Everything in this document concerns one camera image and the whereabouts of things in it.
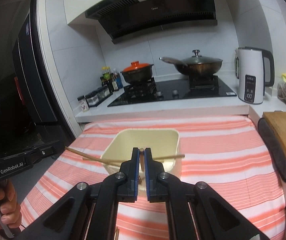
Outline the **person's left hand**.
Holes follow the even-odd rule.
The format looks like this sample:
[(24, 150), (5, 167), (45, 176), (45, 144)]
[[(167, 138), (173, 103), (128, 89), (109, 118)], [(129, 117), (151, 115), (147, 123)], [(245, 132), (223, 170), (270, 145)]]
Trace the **person's left hand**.
[(20, 227), (22, 223), (20, 204), (17, 203), (17, 193), (10, 180), (7, 181), (4, 188), (0, 188), (0, 212), (3, 224), (8, 225), (12, 229)]

